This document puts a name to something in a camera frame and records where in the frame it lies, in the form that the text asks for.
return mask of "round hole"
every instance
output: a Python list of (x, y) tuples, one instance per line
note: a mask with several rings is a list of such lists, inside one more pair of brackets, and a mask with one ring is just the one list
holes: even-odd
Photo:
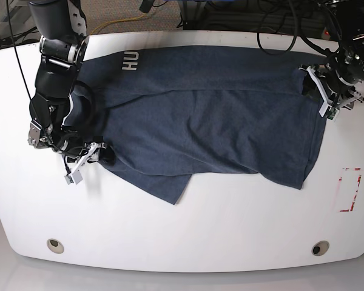
[(328, 249), (329, 243), (327, 241), (320, 241), (311, 249), (311, 253), (314, 256), (322, 256), (328, 251)]
[(63, 251), (64, 251), (63, 245), (56, 239), (49, 239), (47, 241), (47, 247), (53, 253), (63, 253)]

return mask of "navy t-shirt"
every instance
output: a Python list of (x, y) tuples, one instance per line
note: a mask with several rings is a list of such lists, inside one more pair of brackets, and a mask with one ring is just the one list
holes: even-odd
[[(322, 57), (187, 46), (119, 52), (83, 64), (96, 97), (94, 135), (116, 154), (107, 170), (175, 204), (194, 173), (261, 173), (301, 189), (325, 129), (320, 104), (302, 96), (300, 64)], [(89, 98), (72, 93), (70, 122)]]

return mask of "floor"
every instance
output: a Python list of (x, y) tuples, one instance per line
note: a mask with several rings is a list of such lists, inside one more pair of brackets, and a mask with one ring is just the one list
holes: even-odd
[[(82, 0), (81, 7), (87, 18), (88, 33), (107, 21), (142, 15), (139, 11), (141, 2), (142, 0)], [(164, 0), (155, 0), (155, 5), (163, 3)], [(161, 7), (152, 8), (150, 13), (140, 20), (112, 24), (101, 33), (175, 30), (180, 20), (177, 1), (168, 1)]]

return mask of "white table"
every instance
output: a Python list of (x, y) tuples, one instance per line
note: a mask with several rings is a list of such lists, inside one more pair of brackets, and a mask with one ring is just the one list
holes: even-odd
[[(253, 33), (239, 32), (100, 35), (90, 39), (86, 58), (193, 44), (256, 47), (255, 39)], [(263, 35), (262, 41), (268, 49), (290, 43), (278, 35)], [(301, 40), (294, 50), (314, 53)], [(20, 47), (19, 55), (33, 94), (38, 46)], [(28, 106), (14, 52), (1, 50), (0, 219), (20, 255), (113, 269), (231, 272), (320, 264), (364, 253), (364, 103), (328, 122), (303, 190), (260, 175), (201, 174), (175, 206), (98, 164), (82, 170), (84, 182), (68, 186), (61, 157), (27, 144)], [(351, 208), (356, 190), (353, 211), (340, 212)], [(63, 243), (64, 253), (47, 248), (50, 238)], [(312, 255), (313, 245), (323, 240), (330, 243), (328, 252)]]

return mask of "yellow cable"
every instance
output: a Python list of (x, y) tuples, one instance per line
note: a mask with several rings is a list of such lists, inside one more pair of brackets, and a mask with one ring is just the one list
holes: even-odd
[(119, 23), (119, 22), (139, 20), (139, 19), (145, 17), (146, 15), (147, 14), (142, 14), (142, 15), (140, 15), (138, 17), (127, 18), (127, 19), (119, 19), (119, 20), (112, 20), (112, 21), (104, 22), (104, 23), (100, 24), (99, 26), (97, 26), (95, 29), (93, 29), (92, 32), (90, 33), (90, 35), (94, 35), (95, 32), (100, 33), (104, 28), (106, 28), (107, 26), (110, 26), (111, 24)]

